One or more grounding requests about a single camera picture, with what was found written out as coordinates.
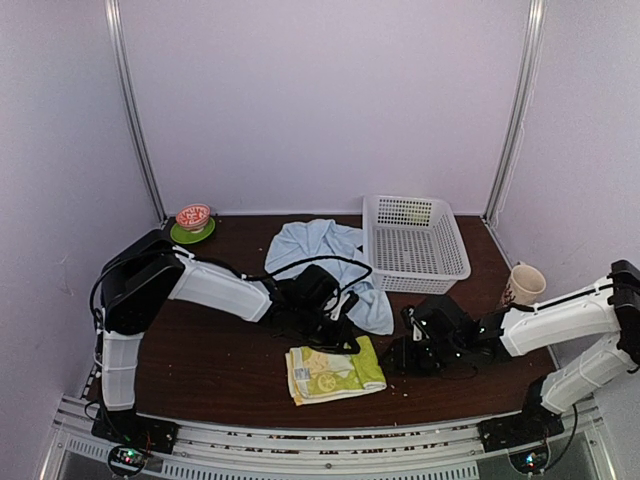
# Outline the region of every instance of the laundry basket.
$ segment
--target laundry basket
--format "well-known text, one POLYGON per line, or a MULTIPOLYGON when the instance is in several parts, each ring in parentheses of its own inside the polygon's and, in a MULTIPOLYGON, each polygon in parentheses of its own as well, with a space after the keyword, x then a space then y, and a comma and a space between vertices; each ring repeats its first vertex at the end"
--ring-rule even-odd
POLYGON ((364 255, 377 288, 443 294, 471 274, 447 202, 370 195, 364 197, 362 218, 364 255))

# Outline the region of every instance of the wooden table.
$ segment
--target wooden table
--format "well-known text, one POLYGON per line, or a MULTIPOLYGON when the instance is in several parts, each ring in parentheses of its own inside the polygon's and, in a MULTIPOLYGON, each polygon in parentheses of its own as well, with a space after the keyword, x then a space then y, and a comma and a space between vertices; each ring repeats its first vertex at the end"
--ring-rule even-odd
MULTIPOLYGON (((282 225, 308 215, 221 217, 215 238, 194 245, 200 255, 238 270, 263 272, 269 244, 282 225)), ((360 226, 360 217, 333 217, 360 226)), ((494 309, 508 269, 477 217, 458 217, 472 275, 451 296, 472 317, 494 309)), ((389 294, 396 336, 405 334, 399 311, 423 295, 389 294)), ((137 405, 141 413, 264 427, 340 428, 409 425, 518 410, 531 381, 554 370, 545 349, 507 364, 484 367, 472 379, 387 375, 380 393, 296 407, 286 381, 284 354, 295 341, 231 315, 180 301, 162 308, 141 346, 137 405)), ((372 336, 378 354, 391 337, 372 336)), ((453 372, 467 375, 469 372, 453 372)))

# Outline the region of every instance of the white wall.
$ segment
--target white wall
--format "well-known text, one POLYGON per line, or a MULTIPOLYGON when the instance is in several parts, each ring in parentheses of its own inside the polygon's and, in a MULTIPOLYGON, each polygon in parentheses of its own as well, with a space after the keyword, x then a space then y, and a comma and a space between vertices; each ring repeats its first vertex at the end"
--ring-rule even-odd
POLYGON ((358 212, 360 195, 482 213, 527 0, 125 0, 169 212, 358 212))
POLYGON ((22 480, 89 371, 93 280, 154 217, 102 1, 0 1, 0 65, 0 477, 22 480))
MULTIPOLYGON (((533 102, 498 234, 538 266, 547 296, 587 285, 626 258, 640 265, 640 3, 549 2, 533 102)), ((562 345, 562 363, 585 342, 562 345)), ((598 400, 615 454, 637 478, 640 376, 598 400)))

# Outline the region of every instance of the patterned towel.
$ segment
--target patterned towel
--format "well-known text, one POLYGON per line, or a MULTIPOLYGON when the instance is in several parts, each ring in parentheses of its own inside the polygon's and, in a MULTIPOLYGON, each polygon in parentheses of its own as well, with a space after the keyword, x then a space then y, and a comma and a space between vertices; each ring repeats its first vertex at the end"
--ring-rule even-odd
POLYGON ((357 338, 357 355, 330 355, 309 347, 285 354, 289 393, 297 406, 357 397, 387 388, 369 337, 357 338))

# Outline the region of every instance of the bowl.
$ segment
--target bowl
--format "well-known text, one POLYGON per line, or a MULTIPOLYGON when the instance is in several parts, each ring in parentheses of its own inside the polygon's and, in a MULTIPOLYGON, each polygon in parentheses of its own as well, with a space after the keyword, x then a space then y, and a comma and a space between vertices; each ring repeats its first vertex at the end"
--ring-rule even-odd
POLYGON ((194 204, 184 207, 176 215, 176 223, 191 233, 199 233, 209 223, 211 209, 207 205, 194 204))

